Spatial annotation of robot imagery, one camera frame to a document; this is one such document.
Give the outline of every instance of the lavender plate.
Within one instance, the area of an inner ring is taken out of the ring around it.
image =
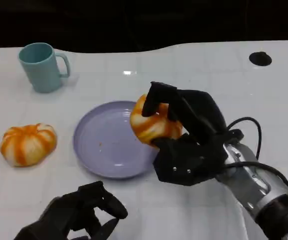
[[[80,120],[73,137],[74,150],[89,171],[124,179],[152,168],[157,150],[134,135],[129,123],[134,106],[131,101],[105,103]]]

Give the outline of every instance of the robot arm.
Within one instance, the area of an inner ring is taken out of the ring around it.
[[[178,140],[152,140],[162,182],[191,186],[216,178],[225,184],[271,240],[288,240],[288,181],[276,169],[258,162],[240,143],[240,130],[228,130],[211,96],[152,82],[142,115],[168,103],[168,119],[180,121],[189,134]]]
[[[94,208],[99,208],[114,218],[100,224]],[[106,240],[119,219],[128,215],[123,204],[106,191],[103,182],[80,186],[78,191],[56,197],[39,220],[22,228],[14,240],[67,240],[70,230],[85,229],[92,240]],[[88,240],[87,236],[73,240]]]

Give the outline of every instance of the orange and white pumpkin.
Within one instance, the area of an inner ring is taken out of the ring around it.
[[[158,113],[144,117],[142,110],[145,100],[146,95],[144,94],[137,101],[130,115],[130,125],[138,139],[149,145],[151,140],[160,137],[178,139],[182,134],[183,126],[179,121],[170,121],[167,118],[168,104],[160,104]]]
[[[57,135],[50,125],[38,123],[9,128],[0,143],[0,152],[15,167],[34,165],[56,147]]]

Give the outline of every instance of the white tablecloth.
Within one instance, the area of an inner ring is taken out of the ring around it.
[[[10,126],[43,122],[56,129],[58,146],[42,164],[25,169],[11,168],[0,154],[0,240],[13,239],[23,226],[37,220],[54,196],[99,179],[129,210],[110,239],[265,239],[216,181],[188,188],[158,182],[154,172],[128,181],[101,179],[78,164],[72,135],[93,107],[137,100],[148,91],[150,81],[165,82],[209,92],[227,123],[255,117],[263,127],[261,162],[288,178],[288,41],[192,43],[142,53],[66,52],[72,77],[65,87],[43,95],[32,90],[17,60],[18,51],[0,48],[0,141]],[[248,57],[257,51],[265,51],[273,63],[251,64]],[[244,143],[255,150],[255,126],[240,127]],[[98,216],[107,219],[102,212]]]

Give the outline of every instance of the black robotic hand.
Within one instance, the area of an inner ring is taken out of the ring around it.
[[[101,225],[94,208],[114,218]],[[92,240],[106,240],[120,219],[128,215],[123,204],[106,191],[103,182],[80,186],[77,191],[54,198],[38,221],[22,228],[14,240],[67,240],[70,230],[85,229]],[[88,240],[87,236],[74,240]]]
[[[188,133],[179,139],[152,141],[160,151],[154,168],[162,182],[191,186],[218,175],[227,159],[223,145],[240,141],[240,130],[228,131],[212,97],[203,91],[179,90],[152,82],[142,110],[144,117],[156,113],[160,103],[169,104],[168,119],[180,121]]]

